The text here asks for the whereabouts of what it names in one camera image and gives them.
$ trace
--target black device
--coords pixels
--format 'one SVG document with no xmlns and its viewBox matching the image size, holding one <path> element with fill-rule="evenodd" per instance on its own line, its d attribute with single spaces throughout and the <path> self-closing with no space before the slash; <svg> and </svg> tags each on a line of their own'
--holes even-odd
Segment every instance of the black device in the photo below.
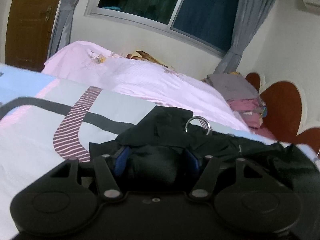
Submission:
<svg viewBox="0 0 320 240">
<path fill-rule="evenodd" d="M 129 153 L 66 160 L 18 193 L 15 240 L 300 239 L 303 199 L 252 160 L 224 163 L 185 150 L 192 184 L 184 191 L 125 192 Z M 84 177 L 93 178 L 89 187 Z"/>
</svg>

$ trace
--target black cloth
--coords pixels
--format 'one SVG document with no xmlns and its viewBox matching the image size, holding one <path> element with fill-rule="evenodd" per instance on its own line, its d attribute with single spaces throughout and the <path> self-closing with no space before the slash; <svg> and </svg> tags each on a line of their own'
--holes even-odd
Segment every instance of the black cloth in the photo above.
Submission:
<svg viewBox="0 0 320 240">
<path fill-rule="evenodd" d="M 121 133 L 114 141 L 90 143 L 91 159 L 102 154 L 112 155 L 121 146 L 129 146 L 132 153 L 124 176 L 148 189 L 169 190 L 181 183 L 178 179 L 183 177 L 184 149 L 199 159 L 212 155 L 231 165 L 236 158 L 250 158 L 291 189 L 299 184 L 299 179 L 295 178 L 303 174 L 315 174 L 319 179 L 317 167 L 294 145 L 287 148 L 280 143 L 267 146 L 215 131 L 206 135 L 202 127 L 192 124 L 186 133 L 185 124 L 192 116 L 188 110 L 156 106 L 135 127 Z"/>
<path fill-rule="evenodd" d="M 318 239 L 320 175 L 315 164 L 299 148 L 295 145 L 284 148 L 280 143 L 267 146 L 215 131 L 205 135 L 206 130 L 191 124 L 186 133 L 185 124 L 192 116 L 188 110 L 156 106 L 135 127 L 114 141 L 90 143 L 91 159 L 102 154 L 112 155 L 121 146 L 129 146 L 132 153 L 125 172 L 117 182 L 125 187 L 124 190 L 156 192 L 190 189 L 192 185 L 187 180 L 183 158 L 186 149 L 198 160 L 212 155 L 229 167 L 230 175 L 220 181 L 218 178 L 215 191 L 235 182 L 235 160 L 245 157 L 298 194 L 303 209 L 292 231 L 302 239 Z"/>
</svg>

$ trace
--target bed sheet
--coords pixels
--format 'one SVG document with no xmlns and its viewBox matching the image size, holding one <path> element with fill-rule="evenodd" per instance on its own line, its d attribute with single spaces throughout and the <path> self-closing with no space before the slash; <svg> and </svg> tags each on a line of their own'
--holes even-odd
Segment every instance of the bed sheet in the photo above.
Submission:
<svg viewBox="0 0 320 240">
<path fill-rule="evenodd" d="M 0 77 L 3 93 L 0 101 L 4 102 L 0 107 L 0 240 L 8 240 L 17 234 L 9 209 L 12 198 L 63 162 L 66 156 L 55 148 L 54 135 L 89 87 L 8 66 L 0 65 L 0 72 L 4 73 Z M 102 143 L 115 139 L 123 130 L 136 125 L 154 107 L 154 103 L 146 100 L 101 90 L 77 131 L 77 139 L 88 151 L 89 142 Z M 197 120 L 192 123 L 201 125 Z M 219 123 L 210 124 L 213 130 L 225 134 L 265 144 L 274 142 Z M 308 146 L 300 147 L 314 161 L 314 152 Z"/>
<path fill-rule="evenodd" d="M 193 111 L 208 120 L 249 131 L 213 87 L 161 65 L 120 58 L 87 41 L 77 41 L 53 55 L 42 73 Z"/>
</svg>

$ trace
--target wooden headboard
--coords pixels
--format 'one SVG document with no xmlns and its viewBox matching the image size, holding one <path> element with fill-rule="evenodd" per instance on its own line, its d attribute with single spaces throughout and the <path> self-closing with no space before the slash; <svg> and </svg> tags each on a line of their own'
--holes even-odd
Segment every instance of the wooden headboard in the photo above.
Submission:
<svg viewBox="0 0 320 240">
<path fill-rule="evenodd" d="M 260 76 L 250 73 L 246 80 L 258 91 Z M 260 94 L 267 104 L 268 114 L 263 118 L 264 125 L 279 141 L 308 144 L 318 153 L 320 149 L 320 128 L 313 127 L 297 135 L 302 115 L 301 97 L 296 86 L 288 81 L 272 84 Z"/>
</svg>

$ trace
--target window frame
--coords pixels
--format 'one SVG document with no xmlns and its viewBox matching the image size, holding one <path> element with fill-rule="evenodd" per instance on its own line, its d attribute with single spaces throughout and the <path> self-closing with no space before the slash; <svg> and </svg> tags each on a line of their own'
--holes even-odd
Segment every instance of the window frame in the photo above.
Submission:
<svg viewBox="0 0 320 240">
<path fill-rule="evenodd" d="M 205 42 L 195 36 L 192 36 L 188 33 L 183 33 L 182 31 L 175 30 L 173 28 L 175 19 L 177 17 L 177 14 L 179 13 L 180 7 L 184 0 L 177 0 L 177 3 L 173 9 L 168 25 L 125 12 L 105 8 L 98 8 L 99 1 L 100 0 L 89 0 L 84 15 L 100 19 L 108 19 L 154 31 L 165 36 L 174 38 L 176 40 L 183 41 L 187 44 L 190 44 L 191 46 L 204 50 L 220 58 L 222 58 L 226 54 L 225 51 L 222 51 L 221 49 L 213 46 L 212 44 L 209 44 L 208 42 Z"/>
</svg>

